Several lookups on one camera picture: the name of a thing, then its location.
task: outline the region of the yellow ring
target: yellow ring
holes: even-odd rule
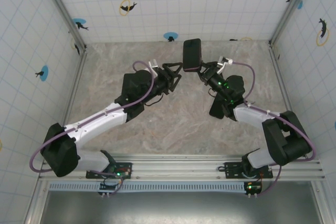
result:
[[[121,6],[122,6],[122,4],[123,3],[125,3],[126,1],[128,1],[128,9],[127,9],[127,12],[125,13],[125,14],[122,14],[121,13]],[[119,13],[120,13],[120,15],[121,16],[126,16],[127,14],[128,14],[128,12],[130,11],[130,8],[131,8],[131,1],[130,0],[123,0],[122,2],[121,2],[121,4],[120,4],[120,6],[119,6]]]
[[[328,39],[329,39],[329,35],[330,35],[330,33],[329,33],[329,30],[328,30],[327,28],[326,28],[326,30],[327,30],[327,32],[328,32],[328,35],[327,35],[327,38],[326,38],[325,42],[323,42],[322,44],[319,44],[319,36],[320,36],[320,34],[322,33],[322,31],[320,30],[320,31],[317,33],[317,36],[316,36],[316,45],[317,45],[318,47],[322,47],[322,46],[324,46],[324,44],[327,43],[327,41],[328,41]]]
[[[74,38],[71,39],[71,41],[70,41],[70,45],[71,45],[71,48],[72,48],[73,50],[76,49],[76,48],[75,48],[75,40],[74,40]]]

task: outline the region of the gray floor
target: gray floor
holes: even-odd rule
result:
[[[69,122],[77,122],[104,109],[120,95],[124,73],[136,60],[158,64],[182,61],[182,42],[130,42],[92,44],[79,82]],[[250,101],[283,112],[285,105],[266,41],[204,41],[205,62],[220,56],[251,64],[256,85]],[[252,74],[242,66],[229,66],[224,77],[242,75],[245,90]],[[196,73],[182,72],[175,91],[127,124],[115,127],[85,145],[87,150],[146,154],[245,154],[265,147],[264,135],[245,123],[209,116],[213,98]]]
[[[279,182],[248,199],[234,193],[98,193],[52,191],[41,223],[318,224],[310,183]]]

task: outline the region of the white tiled wall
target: white tiled wall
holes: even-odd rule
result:
[[[51,0],[0,0],[0,223],[23,222],[38,177],[29,158],[64,117],[79,63],[70,41]]]
[[[317,147],[336,202],[336,0],[303,2],[277,45],[279,64],[293,109]],[[328,29],[321,40],[320,18]]]
[[[122,1],[63,0],[73,18],[86,20],[89,31],[80,32],[87,43],[162,41],[166,32],[180,41],[270,39],[288,6],[287,0],[130,0],[137,5],[121,16]]]

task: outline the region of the marble floor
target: marble floor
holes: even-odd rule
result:
[[[136,60],[156,59],[159,65],[182,61],[182,42],[91,44],[79,81],[69,123],[82,120],[114,102],[121,93],[124,73]],[[250,101],[273,111],[285,111],[266,41],[203,41],[205,62],[220,56],[252,65],[256,84]],[[208,113],[213,98],[196,73],[181,71],[175,91],[137,118],[88,142],[84,149],[110,153],[238,154],[266,147],[263,132],[245,123],[222,120]],[[224,78],[237,74],[251,87],[252,74],[244,66],[228,66]]]

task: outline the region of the blue circle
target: blue circle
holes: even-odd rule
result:
[[[40,79],[41,81],[46,81],[49,73],[48,66],[47,65],[43,66],[41,71],[43,71],[44,73],[40,76]]]
[[[72,20],[73,20],[74,23],[79,22],[82,25],[86,23],[86,20],[82,19],[82,18],[73,18]]]
[[[174,33],[173,31],[170,31],[170,32],[165,33],[165,34],[163,35],[163,37],[164,37],[165,39],[169,39],[169,37],[173,37],[173,39],[177,39],[178,36],[179,36],[179,35],[178,35],[177,33]]]

